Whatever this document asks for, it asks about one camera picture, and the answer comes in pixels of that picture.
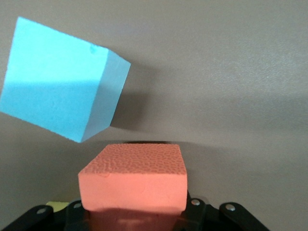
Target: foam block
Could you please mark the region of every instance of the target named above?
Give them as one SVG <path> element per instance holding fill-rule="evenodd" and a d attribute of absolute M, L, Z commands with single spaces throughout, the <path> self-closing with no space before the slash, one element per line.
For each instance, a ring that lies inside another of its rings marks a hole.
<path fill-rule="evenodd" d="M 19 17 L 0 111 L 81 142 L 110 126 L 130 63 Z"/>
<path fill-rule="evenodd" d="M 112 144 L 79 174 L 89 211 L 124 209 L 160 214 L 185 210 L 187 172 L 176 144 Z"/>

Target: gray surface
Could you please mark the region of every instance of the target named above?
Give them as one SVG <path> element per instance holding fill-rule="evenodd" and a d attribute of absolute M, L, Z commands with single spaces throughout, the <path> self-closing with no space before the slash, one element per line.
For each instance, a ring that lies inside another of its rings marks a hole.
<path fill-rule="evenodd" d="M 272 231 L 308 230 L 307 1 L 0 2 L 0 82 L 17 16 L 132 63 L 108 128 L 78 144 L 0 114 L 0 228 L 78 197 L 108 143 L 179 143 L 191 194 L 244 205 Z"/>

